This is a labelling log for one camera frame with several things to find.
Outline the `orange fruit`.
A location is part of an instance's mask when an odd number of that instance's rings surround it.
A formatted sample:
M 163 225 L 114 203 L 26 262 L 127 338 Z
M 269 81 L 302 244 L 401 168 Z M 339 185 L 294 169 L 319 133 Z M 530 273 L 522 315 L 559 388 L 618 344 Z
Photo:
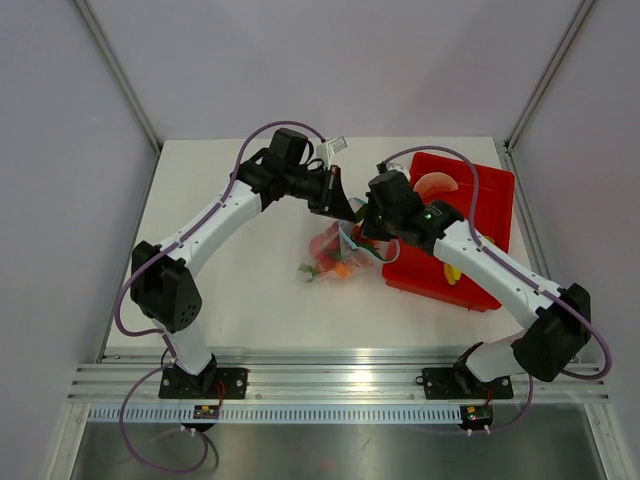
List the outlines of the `orange fruit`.
M 353 275 L 353 268 L 342 262 L 338 262 L 334 265 L 333 271 L 340 279 L 348 279 Z

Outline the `clear zip top bag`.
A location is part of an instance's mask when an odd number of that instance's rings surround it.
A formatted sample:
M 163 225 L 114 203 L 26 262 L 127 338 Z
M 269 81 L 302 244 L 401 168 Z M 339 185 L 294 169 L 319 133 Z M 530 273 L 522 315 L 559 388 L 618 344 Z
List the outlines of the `clear zip top bag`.
M 366 202 L 352 197 L 349 205 L 356 214 L 356 222 L 333 220 L 311 237 L 307 256 L 297 269 L 299 280 L 305 283 L 349 280 L 365 269 L 381 267 L 399 258 L 398 240 L 373 240 L 363 235 Z

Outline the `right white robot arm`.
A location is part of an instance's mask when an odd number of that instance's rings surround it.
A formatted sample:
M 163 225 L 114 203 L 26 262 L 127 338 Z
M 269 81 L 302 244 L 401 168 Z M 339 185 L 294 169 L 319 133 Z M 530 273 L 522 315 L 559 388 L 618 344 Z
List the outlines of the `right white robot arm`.
M 452 375 L 460 393 L 476 396 L 490 382 L 520 373 L 551 382 L 589 342 L 589 322 L 581 311 L 589 299 L 582 287 L 563 288 L 534 274 L 448 203 L 424 203 L 398 171 L 376 176 L 368 187 L 365 236 L 399 239 L 457 268 L 522 328 L 498 341 L 479 342 L 456 360 Z

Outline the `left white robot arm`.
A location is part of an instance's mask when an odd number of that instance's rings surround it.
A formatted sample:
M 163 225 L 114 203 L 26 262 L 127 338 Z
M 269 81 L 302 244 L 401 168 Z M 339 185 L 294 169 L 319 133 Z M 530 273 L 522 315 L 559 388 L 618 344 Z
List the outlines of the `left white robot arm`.
M 354 220 L 341 169 L 330 162 L 346 146 L 342 137 L 312 145 L 306 135 L 280 128 L 268 146 L 238 157 L 226 189 L 181 230 L 158 245 L 142 241 L 134 248 L 130 298 L 173 357 L 162 369 L 160 398 L 245 397 L 247 370 L 220 368 L 206 346 L 196 321 L 203 306 L 196 277 L 237 229 L 285 196 L 306 201 L 313 214 Z

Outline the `wrinkled red apple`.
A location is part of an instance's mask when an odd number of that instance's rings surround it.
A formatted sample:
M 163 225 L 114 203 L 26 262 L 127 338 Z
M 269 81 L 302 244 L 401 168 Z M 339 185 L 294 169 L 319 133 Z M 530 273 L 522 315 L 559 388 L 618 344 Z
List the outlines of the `wrinkled red apple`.
M 320 233 L 314 236 L 308 245 L 309 256 L 320 259 L 326 254 L 326 247 L 332 242 L 333 234 Z

